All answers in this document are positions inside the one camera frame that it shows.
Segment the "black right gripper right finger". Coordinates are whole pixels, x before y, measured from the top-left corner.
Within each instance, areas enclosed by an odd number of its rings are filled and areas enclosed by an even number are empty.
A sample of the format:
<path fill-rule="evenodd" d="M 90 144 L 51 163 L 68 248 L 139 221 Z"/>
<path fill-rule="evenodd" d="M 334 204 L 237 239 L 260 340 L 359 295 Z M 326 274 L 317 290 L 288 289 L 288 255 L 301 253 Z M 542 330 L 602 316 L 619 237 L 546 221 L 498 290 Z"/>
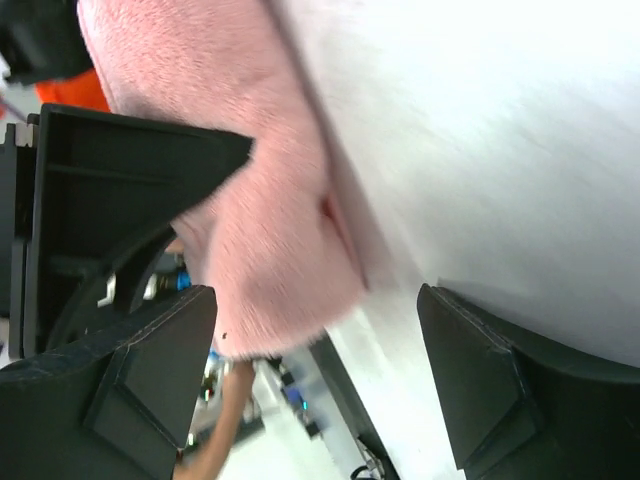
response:
<path fill-rule="evenodd" d="M 425 284 L 417 311 L 456 467 L 469 479 L 636 479 L 639 370 Z"/>

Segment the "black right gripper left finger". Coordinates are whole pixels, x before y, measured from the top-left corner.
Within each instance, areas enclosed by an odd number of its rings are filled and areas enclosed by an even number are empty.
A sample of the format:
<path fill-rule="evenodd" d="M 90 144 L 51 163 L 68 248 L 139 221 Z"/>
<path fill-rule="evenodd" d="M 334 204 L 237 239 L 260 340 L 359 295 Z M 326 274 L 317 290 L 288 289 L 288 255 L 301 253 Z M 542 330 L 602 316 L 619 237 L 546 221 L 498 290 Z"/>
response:
<path fill-rule="evenodd" d="M 192 287 L 1 371 L 4 479 L 169 479 L 216 316 Z"/>

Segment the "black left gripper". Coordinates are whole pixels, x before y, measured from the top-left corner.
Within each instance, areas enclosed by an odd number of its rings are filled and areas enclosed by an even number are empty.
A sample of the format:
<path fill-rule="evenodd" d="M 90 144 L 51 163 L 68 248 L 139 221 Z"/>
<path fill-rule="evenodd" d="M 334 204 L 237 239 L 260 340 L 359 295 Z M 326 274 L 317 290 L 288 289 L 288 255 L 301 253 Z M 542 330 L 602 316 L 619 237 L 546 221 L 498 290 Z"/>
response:
<path fill-rule="evenodd" d="M 136 311 L 171 222 L 249 160 L 250 137 L 64 105 L 6 126 L 1 144 L 1 315 L 30 357 Z"/>

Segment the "pink terry towel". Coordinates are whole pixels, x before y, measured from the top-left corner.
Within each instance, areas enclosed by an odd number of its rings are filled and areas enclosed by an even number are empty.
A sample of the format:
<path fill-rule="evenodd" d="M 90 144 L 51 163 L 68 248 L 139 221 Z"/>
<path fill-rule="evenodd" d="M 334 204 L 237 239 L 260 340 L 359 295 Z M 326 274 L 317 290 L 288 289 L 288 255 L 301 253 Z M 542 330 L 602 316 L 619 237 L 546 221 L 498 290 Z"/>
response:
<path fill-rule="evenodd" d="M 221 355 L 311 343 L 364 285 L 330 157 L 263 1 L 82 1 L 79 24 L 110 109 L 237 132 L 249 163 L 175 219 L 193 282 L 214 288 Z"/>

